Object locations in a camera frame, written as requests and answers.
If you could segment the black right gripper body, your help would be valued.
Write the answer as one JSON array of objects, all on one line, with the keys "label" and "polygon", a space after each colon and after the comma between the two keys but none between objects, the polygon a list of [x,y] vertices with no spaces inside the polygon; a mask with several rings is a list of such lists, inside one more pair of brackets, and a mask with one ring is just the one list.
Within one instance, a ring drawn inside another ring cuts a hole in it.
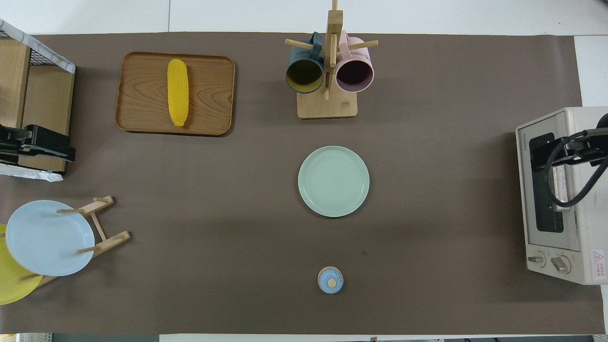
[{"label": "black right gripper body", "polygon": [[608,152],[608,129],[595,128],[577,133],[578,136],[567,143],[569,155],[568,165],[584,164],[588,162],[591,167],[600,165]]}]

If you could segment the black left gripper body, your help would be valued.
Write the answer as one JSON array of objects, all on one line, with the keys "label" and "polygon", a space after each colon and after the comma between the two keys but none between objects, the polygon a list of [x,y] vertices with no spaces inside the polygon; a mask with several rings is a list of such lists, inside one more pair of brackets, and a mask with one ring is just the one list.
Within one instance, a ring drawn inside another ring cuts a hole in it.
[{"label": "black left gripper body", "polygon": [[2,164],[18,164],[23,140],[28,131],[0,125],[0,159]]}]

